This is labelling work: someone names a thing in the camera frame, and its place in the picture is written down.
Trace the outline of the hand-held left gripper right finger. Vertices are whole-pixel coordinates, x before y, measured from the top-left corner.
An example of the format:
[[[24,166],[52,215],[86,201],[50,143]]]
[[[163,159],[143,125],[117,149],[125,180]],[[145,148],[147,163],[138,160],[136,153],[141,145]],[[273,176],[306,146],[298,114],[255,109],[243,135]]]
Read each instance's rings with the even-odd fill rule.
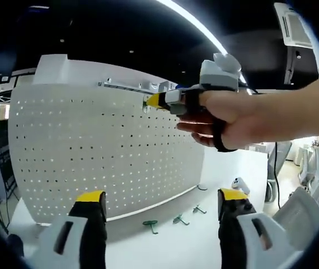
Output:
[[[241,191],[218,190],[221,268],[291,268],[302,251],[274,219],[256,212]]]

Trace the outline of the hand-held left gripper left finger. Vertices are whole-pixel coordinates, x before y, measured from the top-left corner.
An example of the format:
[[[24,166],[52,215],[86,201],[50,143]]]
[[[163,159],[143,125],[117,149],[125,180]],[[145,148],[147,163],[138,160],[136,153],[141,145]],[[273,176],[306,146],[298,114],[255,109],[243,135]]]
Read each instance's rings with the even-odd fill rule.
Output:
[[[106,193],[79,195],[70,212],[57,217],[39,236],[31,268],[105,268]]]

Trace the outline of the person's right hand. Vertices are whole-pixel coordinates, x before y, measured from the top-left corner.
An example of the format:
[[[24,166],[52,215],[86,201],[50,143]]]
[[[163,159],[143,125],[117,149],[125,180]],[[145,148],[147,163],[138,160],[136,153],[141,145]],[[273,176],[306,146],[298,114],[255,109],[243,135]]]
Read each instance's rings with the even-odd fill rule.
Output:
[[[227,150],[244,148],[266,140],[262,132],[261,113],[257,97],[229,91],[206,91],[199,95],[199,104],[206,111],[182,115],[177,129],[191,133],[192,138],[207,147],[215,146],[214,121],[224,121],[220,134]]]

